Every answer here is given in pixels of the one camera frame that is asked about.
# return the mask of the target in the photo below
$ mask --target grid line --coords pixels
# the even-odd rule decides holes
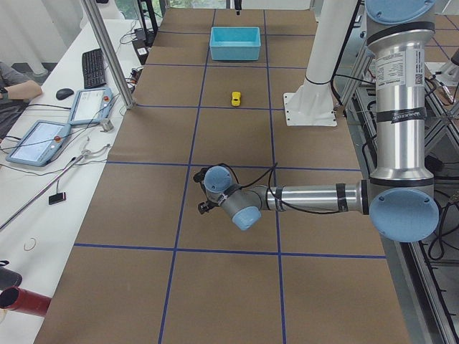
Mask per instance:
[[[267,107],[238,107],[235,109],[234,107],[229,106],[191,106],[191,105],[145,105],[145,104],[136,104],[140,108],[165,108],[165,109],[214,109],[214,110],[263,110],[263,111],[283,111],[284,109],[281,108],[273,108],[269,109]]]
[[[204,163],[155,163],[155,162],[138,162],[138,161],[107,161],[106,163],[112,165],[151,165],[151,166],[179,166],[179,167],[209,167],[213,164]],[[241,166],[233,165],[232,168],[256,168],[256,169],[268,169],[272,166]],[[328,167],[291,167],[291,166],[280,166],[276,167],[276,170],[292,170],[292,171],[340,171],[340,172],[361,172],[358,168],[328,168]]]
[[[275,144],[274,144],[274,122],[273,122],[273,110],[271,104],[271,83],[270,83],[270,63],[269,63],[269,51],[268,51],[268,28],[266,25],[266,10],[263,10],[263,23],[265,25],[265,49],[266,49],[266,75],[268,81],[268,103],[270,108],[270,132],[271,132],[271,155],[273,166],[275,164]],[[276,184],[276,173],[273,171],[274,184]],[[275,212],[275,227],[277,236],[278,246],[278,269],[279,269],[279,296],[280,296],[280,320],[282,326],[282,341],[283,344],[287,343],[287,333],[285,326],[285,302],[284,302],[284,285],[283,285],[283,271],[282,271],[282,247],[280,245],[280,224],[279,224],[279,213]]]
[[[150,63],[145,63],[144,66],[160,66],[160,67],[205,67],[205,64],[182,64],[182,63],[160,63],[160,62],[150,62]],[[208,66],[209,68],[258,68],[258,69],[266,69],[266,66],[254,66],[254,65],[237,65],[237,64],[210,64]],[[306,70],[306,66],[304,67],[286,67],[286,66],[270,66],[268,67],[272,70]]]
[[[450,59],[450,57],[448,56],[448,54],[446,53],[446,51],[443,49],[443,47],[440,45],[440,43],[438,43],[438,41],[435,39],[435,37],[432,37],[432,39],[434,40],[434,42],[437,44],[437,46],[440,48],[440,50],[443,52],[443,54],[445,54],[445,56]]]
[[[214,26],[214,23],[215,23],[215,14],[216,13],[217,13],[217,10],[214,9],[214,16],[212,18],[212,26]],[[200,92],[200,95],[199,95],[199,103],[198,103],[198,109],[197,109],[197,114],[196,114],[196,122],[194,124],[193,139],[191,140],[191,148],[190,148],[190,152],[189,152],[188,168],[186,170],[184,192],[183,192],[183,196],[182,196],[182,199],[181,199],[179,223],[177,224],[177,233],[176,233],[175,242],[174,242],[174,250],[173,250],[173,253],[172,253],[171,269],[170,269],[170,272],[169,272],[169,280],[168,280],[168,283],[167,283],[166,296],[164,298],[163,317],[161,319],[161,327],[160,327],[160,330],[159,330],[158,344],[162,343],[163,335],[164,335],[164,327],[165,327],[165,324],[166,324],[167,307],[169,305],[169,296],[171,294],[172,277],[174,275],[175,260],[176,260],[176,256],[177,256],[177,252],[178,252],[177,248],[178,248],[178,245],[179,245],[181,222],[182,222],[182,219],[183,219],[184,208],[185,208],[186,191],[188,189],[188,181],[189,181],[189,175],[190,175],[190,170],[191,170],[191,161],[192,161],[192,158],[193,158],[193,151],[194,151],[194,141],[196,140],[197,128],[198,128],[198,124],[199,124],[199,113],[201,111],[202,95],[204,93],[204,82],[206,80],[207,62],[209,61],[209,53],[210,53],[210,47],[207,48],[206,65],[204,66],[204,73],[202,75],[201,92]]]
[[[283,256],[283,257],[315,257],[315,258],[344,258],[344,259],[386,259],[382,254],[333,254],[333,253],[307,253],[307,252],[269,252],[269,251],[245,251],[231,249],[192,249],[184,247],[149,247],[149,246],[129,246],[114,244],[90,244],[77,242],[75,247],[89,247],[94,249],[130,249],[138,251],[162,251],[162,252],[191,252],[191,253],[211,253],[211,254],[246,254],[255,256]]]
[[[164,33],[164,34],[204,34],[210,37],[210,33],[208,32],[178,32],[178,31],[163,31],[163,30],[158,30],[158,33]],[[260,36],[281,36],[281,37],[314,37],[315,34],[261,34]]]

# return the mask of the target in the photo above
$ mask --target sticker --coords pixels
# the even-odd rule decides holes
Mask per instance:
[[[376,73],[377,90],[389,86],[405,85],[405,52],[397,52],[377,59]]]
[[[407,86],[424,87],[424,49],[406,51]]]
[[[140,48],[140,49],[137,49],[137,52],[139,55],[145,55],[146,54],[146,49],[145,48]]]

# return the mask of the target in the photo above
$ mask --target black tape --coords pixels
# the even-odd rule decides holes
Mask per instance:
[[[427,111],[425,107],[415,109],[381,111],[377,113],[377,122],[390,122],[392,124],[405,122],[407,120],[425,120]]]
[[[336,195],[338,196],[338,210],[340,212],[349,211],[346,200],[346,184],[336,184]]]
[[[371,35],[366,40],[366,44],[370,45],[371,43],[377,41],[386,36],[390,36],[391,34],[398,34],[399,32],[406,32],[411,30],[431,30],[435,31],[435,25],[431,21],[414,21],[411,23],[400,24],[394,27],[390,27],[388,29],[381,30],[376,34]]]
[[[284,205],[282,204],[282,191],[283,191],[283,189],[284,189],[283,186],[279,186],[279,187],[275,188],[274,197],[275,197],[275,208],[276,208],[277,211],[285,211]]]
[[[364,215],[370,214],[369,205],[368,205],[368,185],[366,184],[366,179],[360,183],[360,194],[361,194],[361,211]]]
[[[234,192],[241,189],[241,185],[239,184],[232,184],[229,188],[222,192],[220,197],[217,199],[217,203],[219,206],[223,204]]]
[[[380,186],[391,186],[393,188],[414,188],[416,186],[429,186],[433,184],[433,178],[428,179],[378,179],[370,177],[370,183]]]

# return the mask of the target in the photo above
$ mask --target keyboard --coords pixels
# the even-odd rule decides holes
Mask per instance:
[[[85,89],[96,88],[106,84],[101,48],[83,52],[81,63],[83,78],[85,79]]]

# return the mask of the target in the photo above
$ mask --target table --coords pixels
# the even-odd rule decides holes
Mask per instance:
[[[117,51],[123,72],[126,77],[129,77],[131,68],[139,67],[140,62],[132,45],[120,44],[120,38],[137,27],[138,22],[112,19],[105,20],[105,25]],[[72,88],[75,92],[82,89],[81,54],[95,48],[98,48],[98,43],[91,26],[87,24],[43,84],[43,95],[33,99],[33,103],[70,107],[75,96],[59,101],[55,98],[56,91],[64,87]],[[106,70],[106,76],[108,87],[112,89],[114,95],[118,94],[109,69]],[[78,136],[73,135],[68,140],[69,142],[77,136],[62,151],[59,158],[45,167],[35,168],[9,163],[4,160],[5,155],[0,157],[0,162],[39,174],[60,170],[72,157],[80,155],[85,143],[87,143],[86,148],[92,151],[98,151],[107,144],[112,145],[123,121],[125,110],[119,97],[109,117],[114,126],[113,130],[102,133],[100,126],[81,130]],[[38,119],[65,123],[68,114],[68,110],[56,110],[52,107],[30,107],[9,134],[21,137]],[[4,149],[12,146],[14,142],[9,140],[4,140],[1,144]],[[107,154],[108,150],[104,150],[97,158],[82,163],[104,161]],[[89,163],[72,168],[59,184],[60,191],[65,191],[67,194],[66,201],[53,206],[48,205],[48,196],[54,194],[56,190],[56,186],[53,186],[0,233],[0,257],[11,262],[8,268],[22,275],[22,288],[53,296],[104,165],[104,162]],[[8,219],[55,175],[56,173],[32,176],[1,167],[0,219],[2,221]],[[40,317],[8,312],[0,324],[0,343],[33,343],[42,321]]]

